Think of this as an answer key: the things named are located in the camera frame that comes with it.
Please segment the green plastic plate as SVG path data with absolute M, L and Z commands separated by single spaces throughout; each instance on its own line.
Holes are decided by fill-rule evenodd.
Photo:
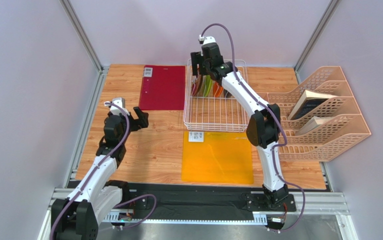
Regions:
M 204 78 L 204 83 L 203 83 L 203 97 L 207 98 L 210 95 L 212 86 L 213 86 L 213 80 L 209 75 L 205 75 Z

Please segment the red floral plate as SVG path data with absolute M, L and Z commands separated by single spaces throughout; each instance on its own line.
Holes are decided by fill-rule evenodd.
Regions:
M 199 95 L 199 92 L 201 91 L 201 88 L 204 84 L 204 80 L 205 80 L 204 75 L 199 75 L 193 80 L 192 88 L 191 88 L 191 95 L 193 97 L 196 97 Z

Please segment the white wire dish rack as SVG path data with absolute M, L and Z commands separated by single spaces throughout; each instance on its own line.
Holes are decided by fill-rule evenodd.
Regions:
M 185 69 L 185 97 L 183 122 L 187 130 L 193 132 L 232 132 L 242 133 L 248 125 L 248 114 L 232 96 L 213 96 L 213 86 L 209 97 L 203 97 L 204 84 L 198 96 L 192 96 L 193 80 L 191 60 Z

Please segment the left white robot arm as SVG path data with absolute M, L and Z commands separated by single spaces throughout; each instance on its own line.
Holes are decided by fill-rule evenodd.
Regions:
M 133 118 L 114 102 L 108 105 L 104 135 L 90 169 L 66 198 L 56 199 L 51 206 L 51 240 L 95 240 L 101 222 L 125 200 L 127 182 L 109 178 L 126 154 L 125 143 L 130 133 L 149 126 L 149 114 L 135 106 L 137 118 Z

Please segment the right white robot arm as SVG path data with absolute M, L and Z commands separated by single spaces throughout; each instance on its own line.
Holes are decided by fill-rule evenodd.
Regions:
M 236 66 L 224 61 L 216 42 L 203 43 L 191 54 L 193 75 L 207 75 L 227 90 L 249 116 L 246 136 L 256 147 L 263 169 L 263 203 L 280 207 L 289 195 L 279 158 L 279 135 L 283 132 L 280 108 L 261 98 L 244 80 Z

